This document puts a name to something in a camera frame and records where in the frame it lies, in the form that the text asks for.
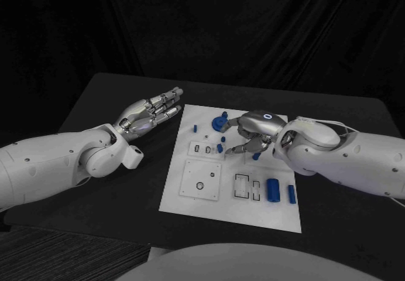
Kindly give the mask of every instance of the blue cylinder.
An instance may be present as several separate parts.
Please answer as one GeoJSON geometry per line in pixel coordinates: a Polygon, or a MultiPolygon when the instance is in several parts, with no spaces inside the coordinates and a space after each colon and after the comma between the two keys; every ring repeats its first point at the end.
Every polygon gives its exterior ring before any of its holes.
{"type": "Polygon", "coordinates": [[[259,155],[260,155],[260,153],[255,153],[255,154],[253,154],[252,158],[253,158],[255,161],[259,160],[259,155]]]}
{"type": "Polygon", "coordinates": [[[295,204],[295,191],[293,191],[293,186],[288,186],[288,196],[289,196],[289,203],[295,204]]]}
{"type": "Polygon", "coordinates": [[[220,144],[216,145],[216,149],[217,149],[217,152],[221,153],[223,148],[221,148],[221,145],[220,145],[220,144]]]}
{"type": "Polygon", "coordinates": [[[279,183],[278,179],[267,179],[267,201],[279,202],[279,183]]]}

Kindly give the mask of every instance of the white round object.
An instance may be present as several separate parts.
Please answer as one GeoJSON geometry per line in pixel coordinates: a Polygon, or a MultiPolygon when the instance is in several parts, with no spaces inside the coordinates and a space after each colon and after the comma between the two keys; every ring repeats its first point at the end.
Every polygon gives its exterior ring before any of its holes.
{"type": "Polygon", "coordinates": [[[141,280],[377,280],[306,253],[252,244],[210,244],[169,252],[116,281],[141,280]]]}

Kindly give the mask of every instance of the robotic hand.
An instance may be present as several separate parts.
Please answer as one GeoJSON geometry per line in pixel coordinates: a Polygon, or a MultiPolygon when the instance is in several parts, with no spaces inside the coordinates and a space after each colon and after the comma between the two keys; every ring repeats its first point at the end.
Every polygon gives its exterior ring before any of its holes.
{"type": "Polygon", "coordinates": [[[360,133],[340,122],[296,117],[285,123],[266,111],[249,111],[227,120],[223,133],[237,126],[249,142],[226,150],[226,154],[260,153],[272,145],[272,156],[305,176],[321,174],[328,180],[365,193],[405,198],[405,140],[360,133]],[[337,135],[325,125],[353,132],[337,135]]]}
{"type": "Polygon", "coordinates": [[[122,163],[136,168],[144,154],[128,143],[181,110],[171,105],[182,90],[131,104],[116,122],[76,133],[25,139],[0,148],[0,211],[47,198],[90,177],[103,177],[122,163]]]}

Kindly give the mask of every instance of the gray floor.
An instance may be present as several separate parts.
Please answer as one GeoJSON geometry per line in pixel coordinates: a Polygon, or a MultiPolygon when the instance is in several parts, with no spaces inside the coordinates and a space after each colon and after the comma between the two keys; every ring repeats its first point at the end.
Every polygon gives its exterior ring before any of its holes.
{"type": "Polygon", "coordinates": [[[0,280],[115,280],[148,254],[148,246],[14,226],[0,232],[0,280]]]}

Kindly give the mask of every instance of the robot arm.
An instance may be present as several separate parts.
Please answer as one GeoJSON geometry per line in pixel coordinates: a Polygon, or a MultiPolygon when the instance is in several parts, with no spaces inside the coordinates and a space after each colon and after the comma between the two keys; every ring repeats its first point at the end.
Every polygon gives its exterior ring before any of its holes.
{"type": "Polygon", "coordinates": [[[250,139],[226,154],[260,153],[273,143],[273,157],[296,173],[318,173],[365,193],[405,198],[405,140],[355,130],[337,135],[321,123],[341,125],[302,117],[285,123],[275,114],[250,111],[221,127],[224,132],[237,126],[239,134],[250,139]]]}
{"type": "Polygon", "coordinates": [[[83,179],[105,177],[120,163],[136,168],[144,154],[128,142],[178,113],[180,106],[169,106],[181,93],[175,87],[135,102],[112,125],[40,136],[0,148],[0,208],[44,199],[83,179]]]}

